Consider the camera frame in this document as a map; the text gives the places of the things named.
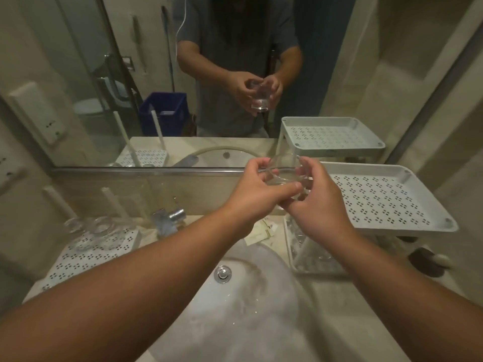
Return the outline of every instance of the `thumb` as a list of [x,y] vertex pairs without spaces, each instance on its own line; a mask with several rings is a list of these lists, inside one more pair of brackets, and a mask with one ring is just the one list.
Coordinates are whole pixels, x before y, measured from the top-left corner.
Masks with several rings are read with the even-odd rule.
[[300,182],[277,185],[271,188],[276,203],[287,200],[302,192],[303,186]]

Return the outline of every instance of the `hand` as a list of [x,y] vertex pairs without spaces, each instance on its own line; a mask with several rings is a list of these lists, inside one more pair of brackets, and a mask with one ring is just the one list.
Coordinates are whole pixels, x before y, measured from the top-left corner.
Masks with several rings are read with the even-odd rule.
[[269,109],[275,109],[280,101],[281,94],[284,92],[284,86],[275,75],[269,75],[264,78],[262,85],[269,86],[272,90],[272,94],[270,95]]
[[302,184],[293,182],[283,185],[269,186],[265,184],[267,174],[259,173],[261,167],[267,167],[270,158],[251,159],[245,167],[245,172],[235,190],[223,206],[240,220],[242,234],[247,236],[255,222],[263,219],[275,206],[287,198],[302,192]]
[[252,109],[252,100],[257,91],[247,88],[247,83],[250,80],[263,81],[262,78],[250,72],[229,71],[226,75],[226,88],[247,112],[256,117],[257,111]]
[[342,193],[317,160],[301,157],[312,176],[307,187],[310,193],[299,199],[287,199],[280,205],[293,216],[300,229],[312,240],[324,244],[355,231],[345,210]]

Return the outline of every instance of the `forearm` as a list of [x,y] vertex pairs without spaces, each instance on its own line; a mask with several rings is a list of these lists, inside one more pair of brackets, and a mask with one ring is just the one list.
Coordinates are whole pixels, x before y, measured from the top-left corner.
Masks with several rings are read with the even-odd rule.
[[234,218],[223,208],[27,302],[0,324],[3,358],[135,360],[178,317],[238,240]]
[[182,52],[178,54],[181,71],[198,81],[225,87],[228,71],[215,65],[200,53]]
[[470,361],[483,355],[483,311],[406,267],[356,233],[324,246],[413,360]]
[[299,47],[292,47],[287,49],[281,55],[281,66],[274,75],[286,88],[293,83],[295,78],[299,75],[302,68],[302,52]]

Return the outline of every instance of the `clear glass cup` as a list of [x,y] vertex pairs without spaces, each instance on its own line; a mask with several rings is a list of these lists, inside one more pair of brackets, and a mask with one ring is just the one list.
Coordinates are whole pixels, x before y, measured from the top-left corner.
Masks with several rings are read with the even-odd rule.
[[86,224],[81,219],[68,219],[64,222],[64,229],[67,232],[70,245],[75,250],[85,251],[98,244],[97,239],[87,231]]
[[262,85],[261,82],[250,80],[248,88],[255,90],[257,94],[253,97],[252,109],[259,112],[266,112],[269,110],[271,88],[267,85]]
[[266,172],[268,185],[281,185],[291,182],[304,184],[308,179],[306,164],[300,161],[300,156],[293,153],[284,153],[272,157]]
[[112,250],[121,246],[126,237],[123,228],[110,217],[99,217],[93,220],[89,230],[98,247],[103,250]]

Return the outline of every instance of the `mirror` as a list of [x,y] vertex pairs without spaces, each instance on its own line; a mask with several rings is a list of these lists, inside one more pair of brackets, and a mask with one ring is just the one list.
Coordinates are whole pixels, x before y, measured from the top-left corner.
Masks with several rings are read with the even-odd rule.
[[0,93],[57,166],[383,162],[483,21],[478,0],[1,3]]

